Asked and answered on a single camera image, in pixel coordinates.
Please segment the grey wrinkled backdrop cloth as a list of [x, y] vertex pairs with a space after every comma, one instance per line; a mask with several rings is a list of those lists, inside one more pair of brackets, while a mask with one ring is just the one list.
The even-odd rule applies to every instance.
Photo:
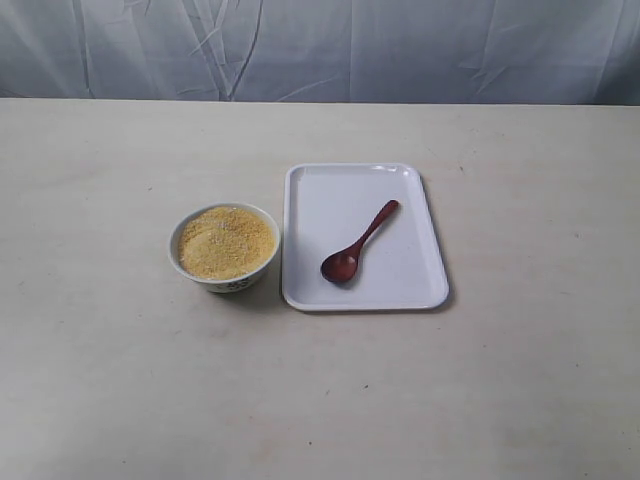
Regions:
[[5, 1], [5, 97], [635, 105], [635, 1]]

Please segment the white rectangular plastic tray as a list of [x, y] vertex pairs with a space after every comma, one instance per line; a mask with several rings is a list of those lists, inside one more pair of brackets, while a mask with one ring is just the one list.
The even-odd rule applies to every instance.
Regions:
[[[322, 262], [357, 240], [390, 200], [399, 206], [365, 243], [355, 277], [325, 280]], [[281, 258], [283, 296], [306, 312], [433, 309], [449, 295], [421, 176], [401, 163], [291, 168]]]

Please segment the dark red wooden spoon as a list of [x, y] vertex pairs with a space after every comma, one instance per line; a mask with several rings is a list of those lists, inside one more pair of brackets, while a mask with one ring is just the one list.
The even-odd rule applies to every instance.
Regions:
[[389, 200], [352, 245], [331, 254], [322, 262], [320, 267], [322, 277], [333, 284], [346, 284], [351, 281], [358, 271], [365, 243], [398, 208], [399, 202], [397, 200]]

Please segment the white patterned ceramic bowl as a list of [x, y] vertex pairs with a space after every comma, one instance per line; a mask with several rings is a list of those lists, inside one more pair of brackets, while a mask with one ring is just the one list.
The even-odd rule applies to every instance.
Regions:
[[[259, 215], [270, 226], [273, 232], [273, 235], [275, 237], [275, 242], [276, 242], [275, 250], [271, 254], [271, 257], [264, 264], [262, 264], [260, 267], [258, 267], [256, 270], [252, 271], [251, 273], [248, 273], [239, 278], [234, 278], [229, 280], [209, 280], [209, 279], [193, 276], [182, 268], [178, 258], [178, 242], [179, 242], [181, 233], [184, 227], [186, 226], [186, 224], [190, 220], [196, 218], [197, 216], [199, 216], [200, 214], [204, 213], [209, 209], [212, 209], [215, 207], [222, 207], [222, 206], [243, 208]], [[176, 227], [173, 229], [170, 235], [170, 239], [168, 243], [168, 257], [171, 264], [173, 265], [173, 267], [176, 269], [177, 272], [179, 272], [185, 278], [202, 286], [207, 291], [216, 293], [216, 294], [233, 293], [233, 292], [237, 292], [237, 291], [241, 291], [249, 288], [250, 286], [255, 284], [264, 274], [266, 274], [269, 267], [274, 263], [276, 254], [279, 251], [280, 239], [281, 239], [281, 234], [280, 234], [280, 229], [277, 223], [264, 210], [246, 203], [238, 203], [238, 202], [216, 203], [216, 204], [201, 208], [187, 215], [184, 219], [182, 219], [176, 225]]]

